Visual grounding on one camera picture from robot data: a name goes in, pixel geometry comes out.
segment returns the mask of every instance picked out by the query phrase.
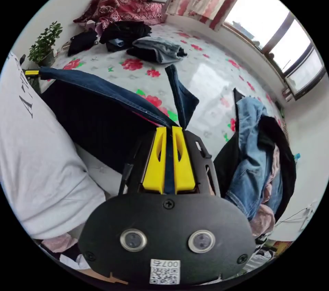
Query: blue denim jeans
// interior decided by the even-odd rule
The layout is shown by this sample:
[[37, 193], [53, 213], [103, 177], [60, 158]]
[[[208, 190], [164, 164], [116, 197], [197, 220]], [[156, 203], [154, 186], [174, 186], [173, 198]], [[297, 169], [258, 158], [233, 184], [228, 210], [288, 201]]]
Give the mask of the blue denim jeans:
[[[272, 169], [273, 151], [258, 146], [258, 123], [262, 115], [267, 115], [265, 106], [255, 98], [245, 97], [237, 102], [237, 107], [241, 162], [225, 198], [252, 220], [263, 200], [263, 190]], [[282, 197], [280, 181], [279, 173], [272, 183], [274, 189], [267, 203], [275, 210]]]
[[[180, 126], [185, 129], [199, 100], [179, 81], [174, 65], [166, 68], [172, 87]], [[122, 173], [136, 141], [155, 130], [149, 121], [171, 128], [168, 116], [143, 97], [98, 76], [77, 70], [42, 67], [43, 80], [57, 80], [41, 98], [55, 113], [71, 139], [100, 161]], [[137, 113], [149, 121], [140, 118]], [[167, 193], [174, 190], [170, 180], [173, 165], [168, 161]]]
[[157, 62], [160, 64], [176, 62], [183, 59], [183, 57], [177, 56], [181, 46], [161, 37], [142, 37], [134, 41], [133, 45], [141, 49], [154, 50]]

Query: red patterned blanket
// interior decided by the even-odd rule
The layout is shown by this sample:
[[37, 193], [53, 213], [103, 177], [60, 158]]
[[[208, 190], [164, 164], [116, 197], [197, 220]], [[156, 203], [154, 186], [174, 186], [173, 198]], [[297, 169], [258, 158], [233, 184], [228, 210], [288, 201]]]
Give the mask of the red patterned blanket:
[[146, 25], [156, 25], [165, 21], [162, 8], [162, 3], [146, 0], [92, 0], [86, 12], [73, 22], [100, 21], [103, 29], [117, 21], [144, 21]]

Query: floral bedsheet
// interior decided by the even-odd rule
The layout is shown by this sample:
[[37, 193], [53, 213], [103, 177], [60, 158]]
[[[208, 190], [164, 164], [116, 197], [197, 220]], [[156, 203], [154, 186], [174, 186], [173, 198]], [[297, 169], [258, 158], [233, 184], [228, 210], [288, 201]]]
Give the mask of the floral bedsheet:
[[[193, 35], [171, 24], [152, 26], [152, 36], [163, 37], [180, 44], [188, 56], [176, 63], [180, 81], [200, 103], [188, 125], [188, 130], [203, 140], [216, 157], [235, 132], [233, 88], [246, 96], [260, 100], [270, 116], [283, 125], [280, 113], [270, 96], [241, 62], [236, 61], [215, 43]], [[146, 98], [178, 123], [177, 111], [165, 67], [127, 55], [126, 51], [109, 53], [105, 45], [67, 57], [59, 52], [53, 65], [58, 69], [79, 69], [97, 75]], [[40, 81], [45, 91], [53, 80]]]

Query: label sticker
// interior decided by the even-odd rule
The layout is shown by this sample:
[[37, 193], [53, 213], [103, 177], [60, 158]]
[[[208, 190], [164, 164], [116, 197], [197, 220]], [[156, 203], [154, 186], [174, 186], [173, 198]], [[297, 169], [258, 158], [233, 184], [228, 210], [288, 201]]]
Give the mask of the label sticker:
[[150, 284], [179, 284], [181, 277], [180, 260], [151, 259]]

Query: plant pot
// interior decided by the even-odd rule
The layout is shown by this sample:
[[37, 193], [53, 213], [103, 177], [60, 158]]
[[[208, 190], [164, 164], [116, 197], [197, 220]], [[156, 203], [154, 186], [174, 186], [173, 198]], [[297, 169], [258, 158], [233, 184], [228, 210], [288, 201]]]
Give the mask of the plant pot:
[[51, 50], [39, 63], [38, 65], [50, 67], [55, 62], [54, 50]]

